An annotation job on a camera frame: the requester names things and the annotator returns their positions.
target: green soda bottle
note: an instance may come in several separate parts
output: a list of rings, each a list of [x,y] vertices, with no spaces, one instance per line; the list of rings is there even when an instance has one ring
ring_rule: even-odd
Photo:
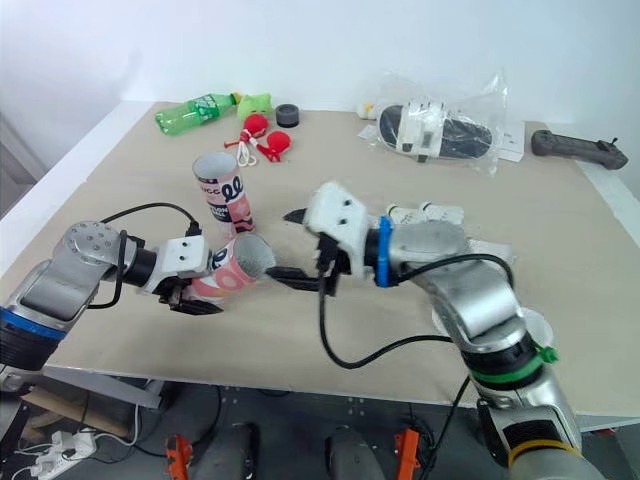
[[[167,135],[177,135],[190,128],[220,117],[240,102],[240,94],[217,95],[210,93],[194,98],[177,107],[165,108],[156,113],[156,123]]]

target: beige tabletop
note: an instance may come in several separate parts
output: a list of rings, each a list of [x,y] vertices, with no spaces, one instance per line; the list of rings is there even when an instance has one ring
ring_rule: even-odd
[[[178,137],[153,122],[156,105],[130,130],[1,279],[6,300],[25,274],[48,258],[68,226],[152,201],[177,203],[202,223],[212,247],[218,225],[196,187],[193,160],[220,150],[239,124],[230,116]],[[283,214],[307,205],[336,179],[371,213],[389,203],[460,205],[467,233],[511,244],[516,293],[552,325],[562,360],[555,371],[579,413],[640,416],[640,251],[575,162],[535,157],[500,162],[494,178],[468,168],[417,164],[357,137],[364,122],[337,112],[303,112],[290,130],[285,163],[242,170],[257,233],[281,265],[313,273],[315,239]],[[185,219],[166,209],[114,222],[148,245],[184,234]],[[105,283],[97,301],[107,299]],[[360,370],[335,366],[322,350],[317,298],[266,280],[225,305],[225,313],[188,316],[124,287],[110,310],[87,311],[51,365],[146,378],[260,386],[422,402],[450,402],[465,376],[456,349],[413,344]],[[345,359],[398,338],[434,333],[425,294],[413,285],[379,289],[343,277],[328,302],[328,334]],[[466,401],[473,401],[469,392]]]

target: pink cup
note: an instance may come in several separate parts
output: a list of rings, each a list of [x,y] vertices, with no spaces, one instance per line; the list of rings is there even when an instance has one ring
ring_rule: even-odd
[[[225,152],[205,153],[193,163],[193,173],[211,213],[223,225],[225,238],[253,231],[251,207],[235,158]]]
[[[238,235],[213,255],[211,274],[194,278],[183,296],[187,300],[219,304],[230,294],[256,283],[275,265],[273,250],[261,237],[252,233]]]

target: green toy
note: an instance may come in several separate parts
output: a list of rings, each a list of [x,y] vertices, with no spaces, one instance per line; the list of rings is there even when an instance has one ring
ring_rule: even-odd
[[[252,113],[268,115],[273,111],[271,106],[271,94],[261,93],[260,95],[244,95],[238,104],[238,118],[246,119]]]

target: green band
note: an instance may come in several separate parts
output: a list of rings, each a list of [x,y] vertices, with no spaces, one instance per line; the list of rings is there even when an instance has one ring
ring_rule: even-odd
[[[500,373],[498,375],[491,375],[491,374],[488,374],[488,373],[480,373],[480,372],[476,372],[475,370],[471,370],[471,374],[476,379],[481,380],[483,382],[489,382],[489,383],[511,383],[511,382],[517,382],[518,380],[522,380],[523,378],[531,375],[543,363],[544,362],[542,361],[542,358],[540,358],[540,355],[536,355],[535,357],[533,357],[531,359],[531,361],[529,363],[527,363],[520,370],[516,370],[515,372]]]

